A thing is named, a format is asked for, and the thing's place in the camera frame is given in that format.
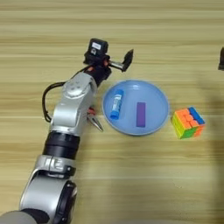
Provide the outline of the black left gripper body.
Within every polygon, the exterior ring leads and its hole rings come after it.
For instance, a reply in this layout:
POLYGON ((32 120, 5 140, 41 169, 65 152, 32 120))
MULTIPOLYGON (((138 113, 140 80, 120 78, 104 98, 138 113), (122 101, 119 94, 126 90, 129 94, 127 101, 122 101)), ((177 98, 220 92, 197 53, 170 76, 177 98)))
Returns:
POLYGON ((122 72, 128 69, 126 57, 122 63, 112 61, 106 53, 86 52, 84 57, 84 64, 87 66, 83 69, 83 72, 89 74, 94 79, 97 87, 111 75, 111 67, 122 72))

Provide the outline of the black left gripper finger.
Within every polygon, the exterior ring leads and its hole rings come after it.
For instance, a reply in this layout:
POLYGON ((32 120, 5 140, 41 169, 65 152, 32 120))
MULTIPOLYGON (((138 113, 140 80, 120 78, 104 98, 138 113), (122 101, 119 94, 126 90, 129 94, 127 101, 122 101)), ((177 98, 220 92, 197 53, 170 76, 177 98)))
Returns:
POLYGON ((123 63, 122 63, 122 71, 125 72, 130 64, 132 63, 132 60, 133 60, 133 54, 134 54, 134 50, 131 49, 129 50, 125 56, 124 56, 124 60, 123 60, 123 63))

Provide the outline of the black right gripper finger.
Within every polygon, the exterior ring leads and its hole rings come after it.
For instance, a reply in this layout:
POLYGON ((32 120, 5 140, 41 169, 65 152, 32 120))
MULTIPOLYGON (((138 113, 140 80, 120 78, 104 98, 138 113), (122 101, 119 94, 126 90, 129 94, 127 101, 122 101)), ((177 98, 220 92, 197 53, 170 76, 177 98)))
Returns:
POLYGON ((224 71, 224 47, 220 50, 220 62, 218 65, 218 69, 224 71))

